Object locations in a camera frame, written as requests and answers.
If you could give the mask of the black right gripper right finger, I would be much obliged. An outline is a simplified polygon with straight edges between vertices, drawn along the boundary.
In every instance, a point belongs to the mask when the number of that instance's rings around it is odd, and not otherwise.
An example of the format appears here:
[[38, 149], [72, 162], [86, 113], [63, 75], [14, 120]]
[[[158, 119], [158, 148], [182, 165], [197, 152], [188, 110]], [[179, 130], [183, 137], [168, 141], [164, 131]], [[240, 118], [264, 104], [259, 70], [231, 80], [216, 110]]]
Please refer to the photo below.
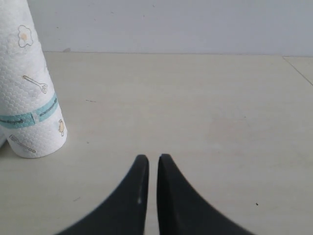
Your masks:
[[156, 197], [161, 235], [249, 234], [206, 202], [169, 154], [162, 154], [158, 161]]

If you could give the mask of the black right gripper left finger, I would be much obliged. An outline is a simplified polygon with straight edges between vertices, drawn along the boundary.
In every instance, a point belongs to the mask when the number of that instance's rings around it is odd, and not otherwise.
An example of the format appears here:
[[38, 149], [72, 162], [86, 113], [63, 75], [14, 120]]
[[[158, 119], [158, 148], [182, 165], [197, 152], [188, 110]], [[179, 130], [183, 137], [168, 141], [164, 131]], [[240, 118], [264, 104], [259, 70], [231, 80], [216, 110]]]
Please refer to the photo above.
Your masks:
[[136, 156], [124, 179], [111, 195], [60, 235], [142, 235], [149, 188], [149, 160]]

